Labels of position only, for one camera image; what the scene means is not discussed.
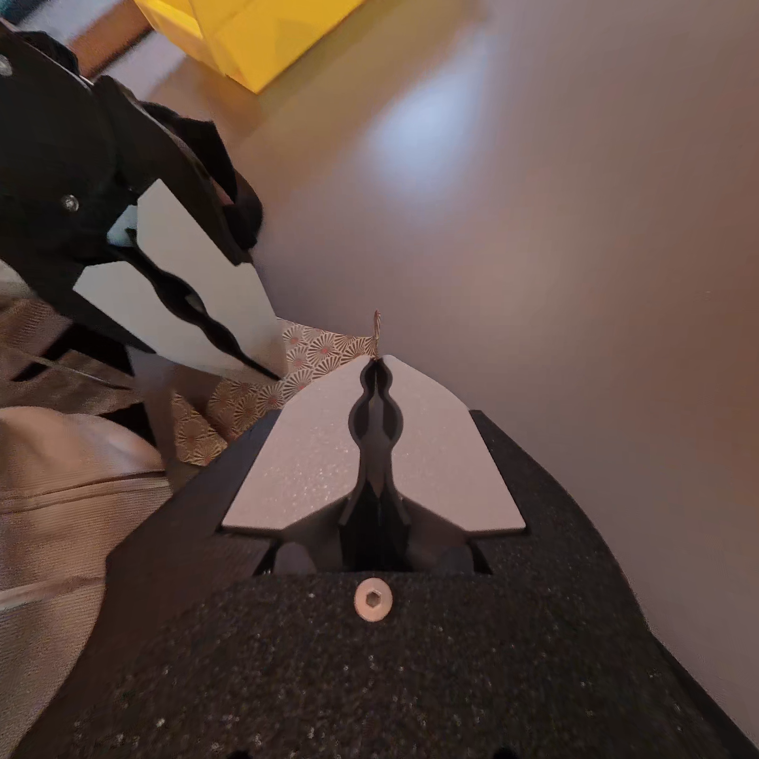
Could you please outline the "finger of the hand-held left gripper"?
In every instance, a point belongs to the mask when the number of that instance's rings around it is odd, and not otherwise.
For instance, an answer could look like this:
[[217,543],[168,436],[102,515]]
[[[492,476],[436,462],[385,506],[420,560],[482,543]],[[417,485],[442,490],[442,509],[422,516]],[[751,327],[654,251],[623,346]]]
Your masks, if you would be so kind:
[[174,364],[240,382],[262,380],[260,373],[215,347],[199,327],[173,315],[128,262],[86,267],[73,290]]
[[251,262],[233,264],[168,186],[157,179],[138,199],[140,252],[198,296],[205,314],[226,328],[263,380],[283,379],[287,359],[281,323]]

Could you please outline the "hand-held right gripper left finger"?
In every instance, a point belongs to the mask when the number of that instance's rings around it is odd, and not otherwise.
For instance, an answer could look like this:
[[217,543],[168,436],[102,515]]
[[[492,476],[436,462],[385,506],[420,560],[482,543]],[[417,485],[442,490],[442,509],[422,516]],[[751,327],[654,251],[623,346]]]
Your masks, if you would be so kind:
[[362,356],[314,380],[289,400],[223,519],[223,528],[283,534],[357,484],[360,452],[350,412],[364,394]]

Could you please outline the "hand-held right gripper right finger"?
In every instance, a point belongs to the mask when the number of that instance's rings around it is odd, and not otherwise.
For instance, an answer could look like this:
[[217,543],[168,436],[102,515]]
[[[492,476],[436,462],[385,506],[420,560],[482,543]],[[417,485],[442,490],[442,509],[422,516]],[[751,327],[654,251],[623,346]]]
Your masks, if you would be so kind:
[[466,404],[398,358],[383,362],[402,416],[392,452],[400,495],[470,536],[522,533],[525,519]]

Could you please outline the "brown fan pattern origami paper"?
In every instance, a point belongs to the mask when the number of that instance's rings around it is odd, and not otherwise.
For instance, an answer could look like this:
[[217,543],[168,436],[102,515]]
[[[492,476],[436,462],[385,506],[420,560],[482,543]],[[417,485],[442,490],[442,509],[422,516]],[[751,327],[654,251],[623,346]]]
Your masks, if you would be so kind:
[[173,435],[182,464],[203,468],[243,432],[277,412],[313,381],[358,357],[377,357],[381,316],[370,336],[349,336],[280,319],[287,360],[284,379],[274,384],[221,379],[201,408],[172,392]]

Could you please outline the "yellow box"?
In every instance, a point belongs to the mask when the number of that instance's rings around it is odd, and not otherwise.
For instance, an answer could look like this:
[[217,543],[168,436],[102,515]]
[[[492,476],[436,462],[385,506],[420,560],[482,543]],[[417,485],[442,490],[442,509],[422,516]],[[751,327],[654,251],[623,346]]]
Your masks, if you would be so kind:
[[196,61],[260,93],[362,1],[136,1]]

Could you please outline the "person's light jacket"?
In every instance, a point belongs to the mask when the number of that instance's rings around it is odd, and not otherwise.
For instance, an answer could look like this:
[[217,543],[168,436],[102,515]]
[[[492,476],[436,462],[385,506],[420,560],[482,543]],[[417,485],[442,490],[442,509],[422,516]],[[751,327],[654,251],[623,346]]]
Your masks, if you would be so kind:
[[100,613],[106,558],[168,498],[128,357],[2,283],[1,751],[68,677]]

